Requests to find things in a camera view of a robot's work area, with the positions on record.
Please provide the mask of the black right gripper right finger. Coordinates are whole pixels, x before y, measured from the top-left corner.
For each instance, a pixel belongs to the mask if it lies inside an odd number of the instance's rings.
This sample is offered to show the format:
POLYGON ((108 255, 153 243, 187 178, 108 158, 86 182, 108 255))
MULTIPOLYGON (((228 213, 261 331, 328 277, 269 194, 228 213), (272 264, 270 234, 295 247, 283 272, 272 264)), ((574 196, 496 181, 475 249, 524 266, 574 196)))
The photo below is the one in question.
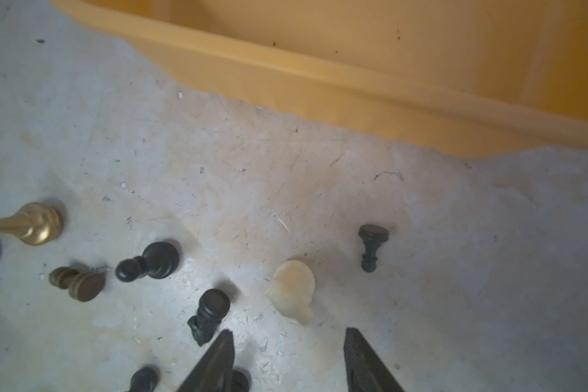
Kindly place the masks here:
POLYGON ((343 346, 349 392, 404 392, 357 328, 346 328, 343 346))

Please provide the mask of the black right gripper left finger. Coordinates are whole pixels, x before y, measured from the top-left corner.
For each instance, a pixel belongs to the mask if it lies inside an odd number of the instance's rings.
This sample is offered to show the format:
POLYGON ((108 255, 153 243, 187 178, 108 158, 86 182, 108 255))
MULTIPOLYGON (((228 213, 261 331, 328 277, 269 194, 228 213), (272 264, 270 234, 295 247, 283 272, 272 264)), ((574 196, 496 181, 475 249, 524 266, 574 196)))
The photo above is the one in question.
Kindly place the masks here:
POLYGON ((234 363, 234 335, 225 329, 214 339, 177 392, 232 391, 234 363))

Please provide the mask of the gold chess pawn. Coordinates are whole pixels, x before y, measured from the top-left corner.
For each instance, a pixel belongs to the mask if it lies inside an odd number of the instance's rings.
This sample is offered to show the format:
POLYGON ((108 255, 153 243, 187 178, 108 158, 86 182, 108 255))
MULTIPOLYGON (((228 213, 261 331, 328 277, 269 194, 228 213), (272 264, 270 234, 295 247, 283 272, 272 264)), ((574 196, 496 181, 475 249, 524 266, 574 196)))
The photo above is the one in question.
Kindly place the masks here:
POLYGON ((63 217, 56 208, 35 202, 0 218, 0 234, 12 235, 29 246, 40 246, 58 238, 63 225, 63 217))

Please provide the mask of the small black chess piece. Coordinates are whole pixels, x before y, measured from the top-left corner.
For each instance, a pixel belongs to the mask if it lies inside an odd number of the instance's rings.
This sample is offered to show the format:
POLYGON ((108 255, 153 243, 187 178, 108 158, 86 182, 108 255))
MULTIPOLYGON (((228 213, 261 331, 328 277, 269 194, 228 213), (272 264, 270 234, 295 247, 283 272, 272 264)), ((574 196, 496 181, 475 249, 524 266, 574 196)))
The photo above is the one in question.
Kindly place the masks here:
POLYGON ((377 269, 377 251, 383 243, 389 240, 390 232, 378 225, 362 225, 359 228, 359 237, 364 243, 364 254, 362 255, 361 267, 367 273, 377 269))

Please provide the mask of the cream white chess pawn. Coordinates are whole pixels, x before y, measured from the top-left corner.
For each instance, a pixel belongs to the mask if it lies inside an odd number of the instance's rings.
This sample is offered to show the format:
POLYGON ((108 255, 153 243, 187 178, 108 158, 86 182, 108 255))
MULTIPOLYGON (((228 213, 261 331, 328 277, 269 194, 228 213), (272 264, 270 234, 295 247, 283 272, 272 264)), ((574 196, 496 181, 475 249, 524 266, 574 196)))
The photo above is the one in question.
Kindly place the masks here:
POLYGON ((265 295, 282 316, 305 326, 314 318, 310 304, 315 285, 315 275, 307 264, 289 260, 275 271, 265 295))

